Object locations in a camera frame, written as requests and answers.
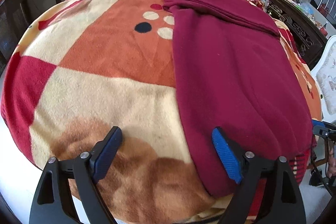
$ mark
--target dark wooden cabinet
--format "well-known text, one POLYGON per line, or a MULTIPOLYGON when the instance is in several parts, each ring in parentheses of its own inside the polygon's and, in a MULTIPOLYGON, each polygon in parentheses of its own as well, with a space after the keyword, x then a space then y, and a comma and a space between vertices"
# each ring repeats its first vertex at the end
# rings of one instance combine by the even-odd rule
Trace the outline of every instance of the dark wooden cabinet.
POLYGON ((27 0, 3 0, 0 3, 0 75, 32 22, 27 0))
POLYGON ((313 69, 322 56, 327 38, 308 17, 287 0, 270 0, 268 12, 288 26, 299 54, 308 67, 313 69))

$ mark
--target metal screw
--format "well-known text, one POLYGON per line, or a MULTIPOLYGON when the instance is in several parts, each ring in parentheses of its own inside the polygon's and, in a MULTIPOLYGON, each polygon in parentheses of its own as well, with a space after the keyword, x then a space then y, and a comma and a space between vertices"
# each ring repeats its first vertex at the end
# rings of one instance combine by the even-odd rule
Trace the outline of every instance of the metal screw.
POLYGON ((251 151, 247 151, 247 152, 245 153, 245 156, 246 156, 246 158, 252 159, 252 158, 254 158, 254 153, 251 152, 251 151))
POLYGON ((80 154, 81 159, 86 159, 89 156, 89 152, 85 151, 80 154))
POLYGON ((279 157, 279 161, 281 161, 281 162, 286 162, 287 159, 286 159, 286 157, 284 157, 284 156, 280 156, 280 157, 279 157))
POLYGON ((56 158, 55 158, 55 157, 51 157, 51 158, 48 160, 48 163, 53 164, 55 161, 56 161, 56 158))

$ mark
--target white chair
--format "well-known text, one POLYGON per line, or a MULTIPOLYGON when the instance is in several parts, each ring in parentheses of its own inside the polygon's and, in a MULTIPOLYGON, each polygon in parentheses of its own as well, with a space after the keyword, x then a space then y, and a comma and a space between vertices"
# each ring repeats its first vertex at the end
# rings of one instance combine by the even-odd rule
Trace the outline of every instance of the white chair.
POLYGON ((311 71, 322 95, 323 120, 336 121, 336 35, 328 39, 324 52, 311 71))

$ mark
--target blanket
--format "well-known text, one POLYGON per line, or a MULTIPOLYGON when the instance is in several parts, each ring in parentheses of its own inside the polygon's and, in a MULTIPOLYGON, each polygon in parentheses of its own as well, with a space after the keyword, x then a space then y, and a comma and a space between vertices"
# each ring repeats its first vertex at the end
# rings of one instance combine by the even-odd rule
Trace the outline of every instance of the blanket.
MULTIPOLYGON (((176 100, 175 19, 163 5, 66 0, 50 8, 9 61, 1 115, 18 148, 41 169, 50 156, 74 158, 119 126, 122 146, 97 185, 112 214, 135 223, 214 221, 231 195, 210 195, 192 160, 176 100)), ((275 24, 310 114, 320 119, 315 82, 291 50, 288 28, 275 24)), ((298 181, 306 158, 298 151, 291 159, 298 181)), ((72 182, 71 188, 78 197, 72 182)))
POLYGON ((267 159, 292 159, 308 150, 310 112, 271 17, 246 0, 164 1, 176 22, 180 117, 208 192, 225 196, 232 191, 211 146, 216 126, 245 151, 267 159))

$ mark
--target maroon cloth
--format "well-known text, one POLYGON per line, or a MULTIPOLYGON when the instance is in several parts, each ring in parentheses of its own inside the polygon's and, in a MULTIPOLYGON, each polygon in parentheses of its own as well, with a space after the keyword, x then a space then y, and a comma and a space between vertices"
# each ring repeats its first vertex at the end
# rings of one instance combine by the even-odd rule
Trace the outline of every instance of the maroon cloth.
POLYGON ((216 126, 261 157, 304 153, 310 112, 271 17, 246 0, 164 1, 175 18, 180 117, 208 192, 220 197, 235 187, 211 141, 216 126))

